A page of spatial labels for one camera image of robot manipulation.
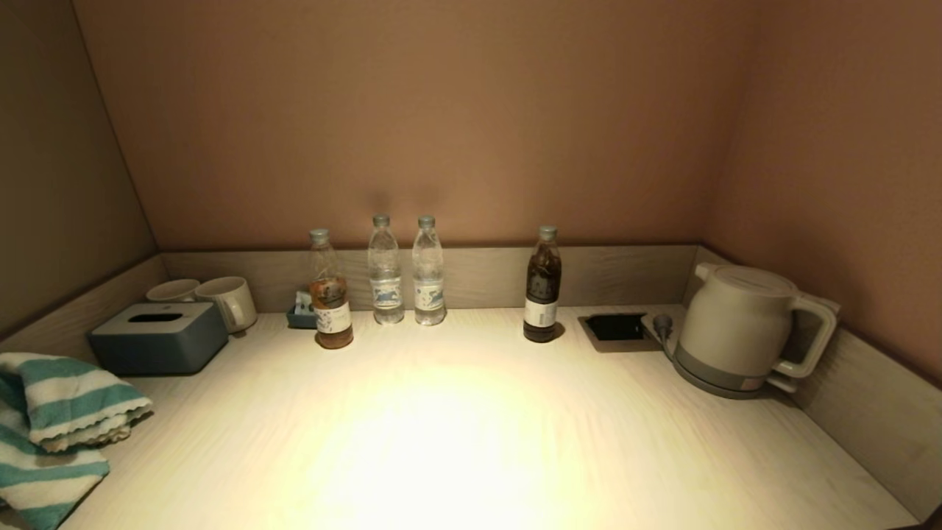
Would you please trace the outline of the white ceramic mug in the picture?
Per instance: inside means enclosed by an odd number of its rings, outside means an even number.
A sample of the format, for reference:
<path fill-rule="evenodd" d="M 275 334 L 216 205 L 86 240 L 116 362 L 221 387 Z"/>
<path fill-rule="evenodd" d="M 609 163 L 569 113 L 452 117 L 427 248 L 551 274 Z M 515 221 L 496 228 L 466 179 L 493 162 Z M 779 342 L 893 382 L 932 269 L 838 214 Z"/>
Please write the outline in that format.
<path fill-rule="evenodd" d="M 196 302 L 196 291 L 199 285 L 201 285 L 201 282 L 195 279 L 167 281 L 149 289 L 149 291 L 146 292 L 146 299 L 155 304 Z"/>
<path fill-rule="evenodd" d="M 241 276 L 225 276 L 204 282 L 195 289 L 199 301 L 212 302 L 221 312 L 229 334 L 251 328 L 258 315 L 248 281 Z"/>

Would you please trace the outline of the teal white striped towel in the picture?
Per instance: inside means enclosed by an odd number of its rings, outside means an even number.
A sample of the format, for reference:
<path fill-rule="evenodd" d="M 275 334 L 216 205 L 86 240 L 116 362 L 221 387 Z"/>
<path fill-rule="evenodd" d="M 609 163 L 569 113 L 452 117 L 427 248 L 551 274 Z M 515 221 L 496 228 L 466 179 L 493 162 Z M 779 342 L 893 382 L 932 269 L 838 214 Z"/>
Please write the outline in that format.
<path fill-rule="evenodd" d="M 127 439 L 152 400 L 93 364 L 0 353 L 0 506 L 58 530 L 107 476 L 102 447 Z"/>

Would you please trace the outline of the white electric kettle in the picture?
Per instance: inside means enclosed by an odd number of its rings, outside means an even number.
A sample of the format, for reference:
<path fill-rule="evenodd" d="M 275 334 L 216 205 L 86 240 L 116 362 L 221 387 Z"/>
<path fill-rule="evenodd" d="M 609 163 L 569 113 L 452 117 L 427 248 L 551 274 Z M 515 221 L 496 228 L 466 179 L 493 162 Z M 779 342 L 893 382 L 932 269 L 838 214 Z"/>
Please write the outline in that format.
<path fill-rule="evenodd" d="M 797 382 L 814 372 L 837 329 L 840 305 L 763 269 L 700 263 L 694 275 L 703 285 L 690 300 L 676 346 L 734 375 L 776 372 Z M 821 321 L 800 362 L 782 356 L 796 312 Z"/>

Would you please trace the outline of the grey kettle base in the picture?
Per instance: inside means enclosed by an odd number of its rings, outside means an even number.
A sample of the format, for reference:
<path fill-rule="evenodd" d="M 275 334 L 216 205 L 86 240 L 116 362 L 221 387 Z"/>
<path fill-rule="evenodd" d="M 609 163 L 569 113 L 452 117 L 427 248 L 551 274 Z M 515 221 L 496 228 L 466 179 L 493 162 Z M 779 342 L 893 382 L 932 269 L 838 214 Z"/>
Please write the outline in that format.
<path fill-rule="evenodd" d="M 673 368 L 696 388 L 726 399 L 757 398 L 764 386 L 768 385 L 784 390 L 789 395 L 794 395 L 798 390 L 795 379 L 776 372 L 763 376 L 742 376 L 715 369 L 688 353 L 682 345 L 674 349 Z"/>

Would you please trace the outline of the blue-grey tissue box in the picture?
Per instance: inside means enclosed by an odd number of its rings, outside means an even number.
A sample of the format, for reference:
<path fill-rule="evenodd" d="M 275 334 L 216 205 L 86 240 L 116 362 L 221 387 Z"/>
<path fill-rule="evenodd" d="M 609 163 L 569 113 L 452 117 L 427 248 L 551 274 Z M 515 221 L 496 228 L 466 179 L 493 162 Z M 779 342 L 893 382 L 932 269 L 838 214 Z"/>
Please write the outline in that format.
<path fill-rule="evenodd" d="M 87 335 L 98 365 L 121 377 L 195 375 L 227 344 L 212 303 L 134 304 Z"/>

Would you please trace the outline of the bottle with amber liquid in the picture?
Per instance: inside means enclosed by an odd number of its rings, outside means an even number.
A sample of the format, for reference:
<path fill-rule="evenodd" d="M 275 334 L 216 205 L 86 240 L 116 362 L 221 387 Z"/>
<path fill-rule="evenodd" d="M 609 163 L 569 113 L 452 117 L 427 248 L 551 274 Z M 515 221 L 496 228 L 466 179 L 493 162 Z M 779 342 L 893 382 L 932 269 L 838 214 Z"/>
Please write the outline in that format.
<path fill-rule="evenodd" d="M 316 316 L 316 342 L 328 350 L 344 348 L 353 342 L 353 322 L 349 283 L 327 229 L 309 233 L 311 278 L 308 291 Z"/>

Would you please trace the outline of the recessed black socket box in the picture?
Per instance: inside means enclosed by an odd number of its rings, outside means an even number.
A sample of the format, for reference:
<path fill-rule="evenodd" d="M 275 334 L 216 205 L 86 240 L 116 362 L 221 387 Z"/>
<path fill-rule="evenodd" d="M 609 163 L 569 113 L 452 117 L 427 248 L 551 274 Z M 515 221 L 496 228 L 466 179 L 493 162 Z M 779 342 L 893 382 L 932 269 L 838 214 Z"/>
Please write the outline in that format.
<path fill-rule="evenodd" d="M 662 343 L 645 325 L 646 313 L 592 314 L 578 321 L 599 353 L 662 351 Z"/>

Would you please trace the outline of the clear water bottle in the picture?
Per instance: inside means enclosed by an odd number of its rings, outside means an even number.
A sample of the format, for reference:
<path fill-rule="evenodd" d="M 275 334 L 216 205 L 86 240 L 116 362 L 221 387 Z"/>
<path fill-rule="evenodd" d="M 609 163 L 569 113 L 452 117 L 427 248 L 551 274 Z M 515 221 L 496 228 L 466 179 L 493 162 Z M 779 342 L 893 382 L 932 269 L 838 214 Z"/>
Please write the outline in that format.
<path fill-rule="evenodd" d="M 368 241 L 367 267 L 375 321 L 394 325 L 403 321 L 403 278 L 397 239 L 390 231 L 390 217 L 375 214 L 373 232 Z"/>
<path fill-rule="evenodd" d="M 444 322 L 445 261 L 443 246 L 431 215 L 418 218 L 419 231 L 411 249 L 414 282 L 414 316 L 418 325 Z"/>

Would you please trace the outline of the bottle with dark liquid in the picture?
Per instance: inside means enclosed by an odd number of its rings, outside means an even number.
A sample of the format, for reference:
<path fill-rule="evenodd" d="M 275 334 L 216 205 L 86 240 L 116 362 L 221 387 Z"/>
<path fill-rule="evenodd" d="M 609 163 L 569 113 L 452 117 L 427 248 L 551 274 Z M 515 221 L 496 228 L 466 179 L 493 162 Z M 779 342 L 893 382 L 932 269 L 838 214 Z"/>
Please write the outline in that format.
<path fill-rule="evenodd" d="M 556 226 L 541 226 L 528 261 L 523 334 L 537 343 L 551 342 L 556 336 L 556 309 L 562 284 L 562 259 L 556 233 Z"/>

